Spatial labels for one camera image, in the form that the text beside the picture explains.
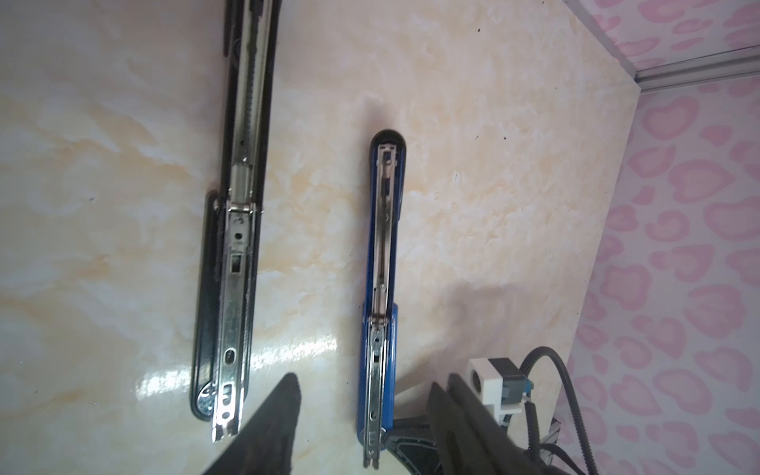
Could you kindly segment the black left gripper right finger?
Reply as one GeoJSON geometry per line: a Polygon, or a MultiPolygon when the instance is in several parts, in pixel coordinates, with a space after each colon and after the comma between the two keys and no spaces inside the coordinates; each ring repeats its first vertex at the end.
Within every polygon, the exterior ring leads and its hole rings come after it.
{"type": "Polygon", "coordinates": [[[516,446],[464,380],[450,374],[427,398],[427,419],[437,450],[437,474],[550,474],[540,457],[536,405],[526,403],[528,447],[516,446]]]}

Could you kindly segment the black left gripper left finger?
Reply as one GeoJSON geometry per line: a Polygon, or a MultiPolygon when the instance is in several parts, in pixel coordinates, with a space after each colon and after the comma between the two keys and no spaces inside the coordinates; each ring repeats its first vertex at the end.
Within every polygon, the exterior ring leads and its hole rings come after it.
{"type": "Polygon", "coordinates": [[[205,474],[290,474],[301,402],[297,375],[285,374],[205,474]]]}

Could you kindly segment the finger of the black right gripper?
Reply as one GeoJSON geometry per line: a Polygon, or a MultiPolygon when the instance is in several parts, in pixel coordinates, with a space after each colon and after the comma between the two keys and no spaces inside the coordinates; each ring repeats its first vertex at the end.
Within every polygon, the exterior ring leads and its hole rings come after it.
{"type": "Polygon", "coordinates": [[[443,473],[441,457],[427,416],[395,420],[392,429],[385,435],[384,448],[411,474],[443,473]]]}

